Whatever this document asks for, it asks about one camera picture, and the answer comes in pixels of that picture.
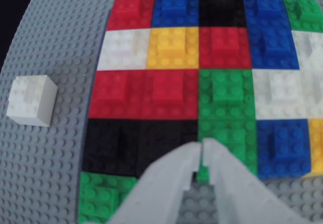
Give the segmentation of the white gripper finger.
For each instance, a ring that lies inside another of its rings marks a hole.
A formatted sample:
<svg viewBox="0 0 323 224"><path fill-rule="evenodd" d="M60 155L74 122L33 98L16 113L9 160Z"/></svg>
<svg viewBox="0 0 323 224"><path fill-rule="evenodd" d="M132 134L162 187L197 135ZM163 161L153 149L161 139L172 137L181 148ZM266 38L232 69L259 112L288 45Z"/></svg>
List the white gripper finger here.
<svg viewBox="0 0 323 224"><path fill-rule="evenodd" d="M153 162L109 222L175 223L200 157L201 144L190 142Z"/></svg>
<svg viewBox="0 0 323 224"><path fill-rule="evenodd" d="M220 223L303 222L217 140L203 140L203 164L214 185Z"/></svg>

